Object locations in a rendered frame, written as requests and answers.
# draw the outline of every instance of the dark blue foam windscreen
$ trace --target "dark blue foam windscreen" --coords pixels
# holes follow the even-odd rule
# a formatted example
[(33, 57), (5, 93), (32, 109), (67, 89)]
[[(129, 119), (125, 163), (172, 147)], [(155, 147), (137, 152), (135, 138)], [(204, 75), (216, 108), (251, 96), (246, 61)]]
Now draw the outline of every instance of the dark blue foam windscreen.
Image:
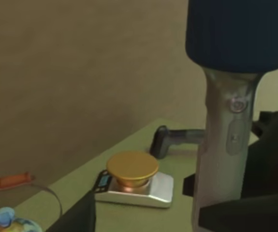
[(278, 0), (190, 0), (186, 52), (221, 71), (278, 69)]

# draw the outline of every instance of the silver scale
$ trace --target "silver scale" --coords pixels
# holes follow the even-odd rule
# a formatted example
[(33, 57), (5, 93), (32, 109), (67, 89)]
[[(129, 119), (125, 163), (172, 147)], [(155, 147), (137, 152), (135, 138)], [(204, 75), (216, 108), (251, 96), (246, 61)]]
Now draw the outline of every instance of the silver scale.
[(144, 152), (121, 152), (107, 162), (94, 185), (95, 199), (111, 202), (168, 208), (174, 180), (158, 172), (158, 162)]

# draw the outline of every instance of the brown wall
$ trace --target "brown wall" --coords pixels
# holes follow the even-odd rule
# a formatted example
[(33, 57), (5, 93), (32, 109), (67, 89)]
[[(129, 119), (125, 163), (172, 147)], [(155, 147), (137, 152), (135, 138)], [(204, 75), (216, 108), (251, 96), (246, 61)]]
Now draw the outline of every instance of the brown wall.
[[(158, 117), (202, 127), (186, 11), (186, 0), (0, 0), (0, 176), (47, 185)], [(278, 71), (256, 109), (278, 110)], [(0, 207), (34, 192), (0, 193)]]

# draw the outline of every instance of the silver microphone handle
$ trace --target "silver microphone handle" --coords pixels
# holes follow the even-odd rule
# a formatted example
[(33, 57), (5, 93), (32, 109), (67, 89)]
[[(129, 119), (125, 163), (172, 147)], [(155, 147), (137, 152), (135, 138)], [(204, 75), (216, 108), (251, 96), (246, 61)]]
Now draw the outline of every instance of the silver microphone handle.
[(194, 232), (200, 208), (241, 197), (257, 86), (264, 73), (203, 68), (207, 80), (205, 137), (198, 149), (193, 198)]

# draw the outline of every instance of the gold lid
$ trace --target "gold lid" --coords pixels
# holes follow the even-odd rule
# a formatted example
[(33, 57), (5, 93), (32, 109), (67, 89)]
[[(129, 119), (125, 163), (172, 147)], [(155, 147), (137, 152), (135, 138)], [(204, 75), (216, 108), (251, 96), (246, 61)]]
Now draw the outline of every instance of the gold lid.
[(106, 168), (120, 184), (138, 187), (144, 185), (158, 171), (159, 166), (149, 153), (125, 151), (113, 155)]

